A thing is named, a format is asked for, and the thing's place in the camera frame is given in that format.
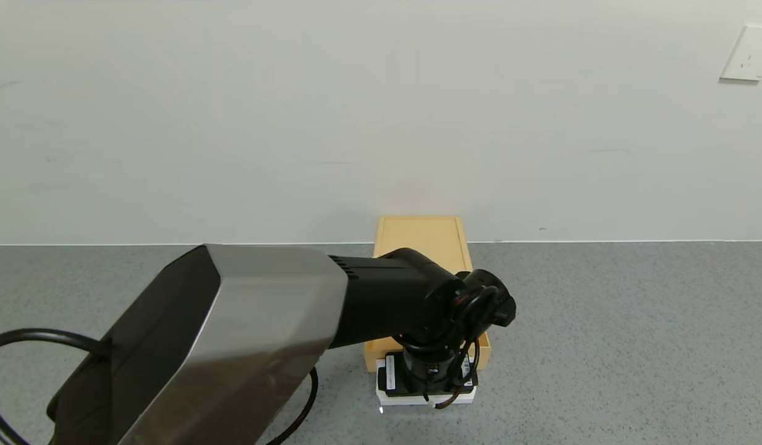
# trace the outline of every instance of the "electrical socket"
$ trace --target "electrical socket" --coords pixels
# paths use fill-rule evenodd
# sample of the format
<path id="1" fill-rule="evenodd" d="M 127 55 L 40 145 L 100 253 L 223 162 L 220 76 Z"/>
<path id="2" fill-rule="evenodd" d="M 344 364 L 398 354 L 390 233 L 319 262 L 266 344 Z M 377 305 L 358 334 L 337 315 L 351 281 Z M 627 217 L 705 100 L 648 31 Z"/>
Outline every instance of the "electrical socket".
<path id="1" fill-rule="evenodd" d="M 722 78 L 762 80 L 762 27 L 745 26 L 722 71 Z"/>

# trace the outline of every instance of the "gray floor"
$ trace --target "gray floor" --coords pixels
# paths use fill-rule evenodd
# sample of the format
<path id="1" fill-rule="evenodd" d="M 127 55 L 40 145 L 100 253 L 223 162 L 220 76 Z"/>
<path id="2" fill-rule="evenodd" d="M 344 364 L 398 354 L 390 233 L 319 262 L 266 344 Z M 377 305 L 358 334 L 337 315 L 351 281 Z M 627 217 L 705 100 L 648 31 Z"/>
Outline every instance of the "gray floor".
<path id="1" fill-rule="evenodd" d="M 0 247 L 0 332 L 100 336 L 183 251 Z M 762 443 L 762 243 L 484 244 L 471 254 L 519 303 L 511 327 L 491 328 L 477 401 L 381 414 L 361 347 L 344 347 L 319 362 L 318 400 L 290 443 Z M 31 442 L 48 441 L 45 403 L 81 357 L 56 345 L 0 350 L 0 409 Z"/>

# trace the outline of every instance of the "white label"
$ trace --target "white label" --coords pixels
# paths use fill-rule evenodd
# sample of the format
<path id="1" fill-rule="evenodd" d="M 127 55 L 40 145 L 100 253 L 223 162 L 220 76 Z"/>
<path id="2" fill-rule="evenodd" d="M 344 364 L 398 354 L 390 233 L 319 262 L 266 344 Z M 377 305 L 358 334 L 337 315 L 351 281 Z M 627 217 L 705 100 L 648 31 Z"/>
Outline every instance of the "white label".
<path id="1" fill-rule="evenodd" d="M 394 355 L 386 356 L 386 391 L 394 389 Z"/>
<path id="2" fill-rule="evenodd" d="M 471 363 L 469 363 L 467 356 L 463 359 L 463 377 L 466 377 L 471 369 L 472 366 Z M 474 382 L 472 382 L 471 378 L 469 378 L 468 382 L 464 383 L 463 386 L 474 386 Z"/>

